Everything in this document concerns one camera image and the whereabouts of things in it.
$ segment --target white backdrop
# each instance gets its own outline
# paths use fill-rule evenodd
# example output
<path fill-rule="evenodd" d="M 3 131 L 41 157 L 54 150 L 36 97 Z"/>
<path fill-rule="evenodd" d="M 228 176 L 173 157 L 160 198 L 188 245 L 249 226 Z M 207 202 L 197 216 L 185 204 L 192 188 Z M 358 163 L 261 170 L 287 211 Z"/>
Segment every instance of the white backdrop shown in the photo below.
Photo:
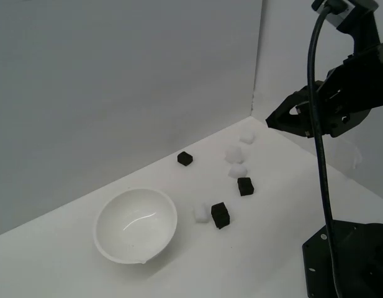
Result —
<path fill-rule="evenodd" d="M 0 233 L 250 115 L 261 0 L 0 0 Z"/>
<path fill-rule="evenodd" d="M 307 84 L 307 52 L 318 17 L 312 2 L 267 0 L 263 4 L 252 113 L 261 121 Z M 383 42 L 383 0 L 377 2 L 376 21 Z M 324 80 L 352 52 L 353 39 L 326 22 L 318 43 L 316 79 Z M 315 152 L 312 139 L 284 135 Z M 325 149 L 329 164 L 383 197 L 383 107 L 372 110 L 360 126 L 341 137 L 325 137 Z"/>

